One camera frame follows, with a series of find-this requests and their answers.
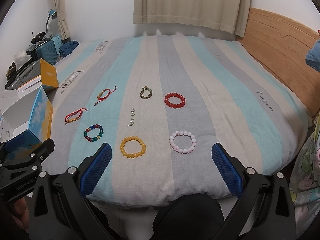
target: silver bolt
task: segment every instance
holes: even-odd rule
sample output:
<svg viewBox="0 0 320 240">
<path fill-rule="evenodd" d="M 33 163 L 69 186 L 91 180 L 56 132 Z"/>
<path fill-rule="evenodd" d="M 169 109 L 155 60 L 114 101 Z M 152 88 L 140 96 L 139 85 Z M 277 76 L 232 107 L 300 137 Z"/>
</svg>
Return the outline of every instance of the silver bolt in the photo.
<svg viewBox="0 0 320 240">
<path fill-rule="evenodd" d="M 45 175 L 46 175 L 45 171 L 41 171 L 40 174 L 39 174 L 39 177 L 43 178 Z"/>
<path fill-rule="evenodd" d="M 283 176 L 283 174 L 282 174 L 281 172 L 278 172 L 278 173 L 277 173 L 277 177 L 278 177 L 279 179 L 283 179 L 284 176 Z"/>
<path fill-rule="evenodd" d="M 75 172 L 76 172 L 76 168 L 75 167 L 70 167 L 69 169 L 68 169 L 68 173 L 69 174 L 74 174 Z"/>
<path fill-rule="evenodd" d="M 255 173 L 255 170 L 253 168 L 247 168 L 247 173 L 252 175 Z"/>
</svg>

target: red string bracelet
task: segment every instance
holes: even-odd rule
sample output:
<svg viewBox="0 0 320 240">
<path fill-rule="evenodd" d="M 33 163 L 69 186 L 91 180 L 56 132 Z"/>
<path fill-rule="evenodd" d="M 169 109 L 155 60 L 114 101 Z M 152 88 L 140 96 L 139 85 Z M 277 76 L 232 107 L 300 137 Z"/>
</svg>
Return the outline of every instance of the red string bracelet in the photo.
<svg viewBox="0 0 320 240">
<path fill-rule="evenodd" d="M 86 109 L 86 108 L 81 108 L 81 109 L 79 109 L 79 110 L 77 110 L 77 111 L 75 111 L 75 112 L 73 112 L 73 113 L 71 113 L 71 114 L 68 114 L 68 115 L 64 118 L 64 123 L 67 124 L 67 123 L 70 123 L 70 122 L 74 122 L 74 121 L 79 120 L 80 117 L 82 116 L 82 113 L 83 113 L 84 110 L 85 110 L 85 111 L 88 111 L 88 109 Z M 80 112 L 80 114 L 79 114 L 78 117 L 69 119 L 71 116 L 73 116 L 73 115 L 75 115 L 75 114 L 77 114 L 77 113 L 79 113 L 79 112 Z"/>
<path fill-rule="evenodd" d="M 180 104 L 173 104 L 169 101 L 169 98 L 171 97 L 175 97 L 175 98 L 180 98 L 181 99 L 181 103 Z M 181 108 L 181 107 L 184 107 L 184 105 L 186 104 L 186 99 L 183 97 L 183 95 L 180 95 L 180 94 L 177 94 L 177 93 L 170 93 L 170 94 L 167 94 L 165 97 L 164 97 L 164 102 L 167 106 L 169 107 L 173 107 L 173 108 Z"/>
<path fill-rule="evenodd" d="M 101 93 L 97 96 L 97 99 L 98 99 L 99 101 L 96 102 L 94 105 L 96 106 L 99 102 L 107 99 L 108 96 L 110 96 L 111 93 L 113 93 L 114 91 L 116 91 L 116 89 L 117 89 L 117 87 L 115 87 L 115 89 L 113 89 L 112 91 L 111 91 L 109 88 L 107 88 L 107 89 L 105 89 L 105 90 L 102 90 Z M 104 98 L 101 98 L 102 94 L 103 94 L 104 92 L 108 91 L 108 90 L 109 90 L 109 93 L 108 93 Z"/>
</svg>

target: curtain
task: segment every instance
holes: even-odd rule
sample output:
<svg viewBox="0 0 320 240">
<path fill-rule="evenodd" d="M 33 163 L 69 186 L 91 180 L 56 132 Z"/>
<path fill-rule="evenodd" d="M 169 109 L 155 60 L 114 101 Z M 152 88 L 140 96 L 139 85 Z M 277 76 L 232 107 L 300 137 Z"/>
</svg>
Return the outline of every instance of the curtain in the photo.
<svg viewBox="0 0 320 240">
<path fill-rule="evenodd" d="M 65 40 L 70 37 L 70 31 L 68 29 L 67 16 L 66 16 L 65 0 L 52 0 L 52 1 L 58 12 L 57 20 L 58 20 L 59 32 L 62 40 Z"/>
<path fill-rule="evenodd" d="M 133 23 L 181 23 L 243 37 L 251 0 L 134 0 Z"/>
</svg>

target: blue gripper pad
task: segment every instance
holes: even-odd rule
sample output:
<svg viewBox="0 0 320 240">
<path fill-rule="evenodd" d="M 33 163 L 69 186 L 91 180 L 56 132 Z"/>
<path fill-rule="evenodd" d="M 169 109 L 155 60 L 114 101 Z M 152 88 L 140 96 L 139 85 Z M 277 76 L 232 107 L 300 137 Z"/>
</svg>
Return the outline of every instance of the blue gripper pad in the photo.
<svg viewBox="0 0 320 240">
<path fill-rule="evenodd" d="M 20 147 L 26 142 L 26 138 L 23 134 L 19 134 L 18 136 L 12 138 L 10 141 L 7 141 L 4 150 L 8 153 L 13 152 L 15 149 Z"/>
<path fill-rule="evenodd" d="M 229 158 L 225 155 L 225 153 L 217 143 L 212 146 L 211 154 L 212 160 L 217 166 L 230 193 L 232 195 L 235 195 L 237 198 L 240 198 L 243 191 L 242 178 L 233 167 Z"/>
<path fill-rule="evenodd" d="M 80 193 L 83 197 L 92 194 L 112 157 L 111 146 L 106 144 L 80 179 Z"/>
</svg>

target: black pants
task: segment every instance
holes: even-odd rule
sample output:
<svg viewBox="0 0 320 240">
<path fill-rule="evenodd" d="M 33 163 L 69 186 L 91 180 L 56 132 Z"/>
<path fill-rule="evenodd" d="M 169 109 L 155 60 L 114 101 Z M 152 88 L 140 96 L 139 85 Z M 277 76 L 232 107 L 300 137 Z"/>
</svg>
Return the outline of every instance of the black pants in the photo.
<svg viewBox="0 0 320 240">
<path fill-rule="evenodd" d="M 106 218 L 102 220 L 113 238 L 122 240 L 109 227 Z M 185 195 L 158 212 L 150 240 L 210 240 L 222 224 L 223 214 L 218 201 L 204 194 Z"/>
</svg>

